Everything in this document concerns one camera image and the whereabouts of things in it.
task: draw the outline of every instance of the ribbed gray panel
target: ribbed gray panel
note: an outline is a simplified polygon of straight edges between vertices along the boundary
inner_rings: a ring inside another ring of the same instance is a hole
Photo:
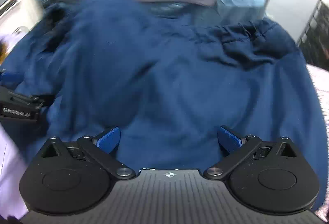
[[[318,224],[310,211],[270,216],[238,203],[221,181],[197,170],[142,170],[119,181],[110,195],[88,212],[72,216],[26,214],[23,224]]]

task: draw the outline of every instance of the screw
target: screw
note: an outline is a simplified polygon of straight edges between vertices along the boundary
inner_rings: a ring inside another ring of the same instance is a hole
[[[128,167],[122,167],[122,168],[118,168],[116,173],[119,176],[130,176],[133,173],[133,171]]]
[[[221,174],[223,174],[223,170],[218,167],[211,167],[207,169],[207,173],[210,176],[220,176]]]

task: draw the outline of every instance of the metal bolt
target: metal bolt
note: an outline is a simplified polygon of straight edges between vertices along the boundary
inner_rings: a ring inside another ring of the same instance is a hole
[[[122,168],[118,168],[116,173],[119,176],[130,176],[133,173],[133,171],[128,167],[122,167]]]
[[[223,170],[218,167],[211,167],[207,169],[207,173],[210,176],[220,176],[221,174],[223,174]]]

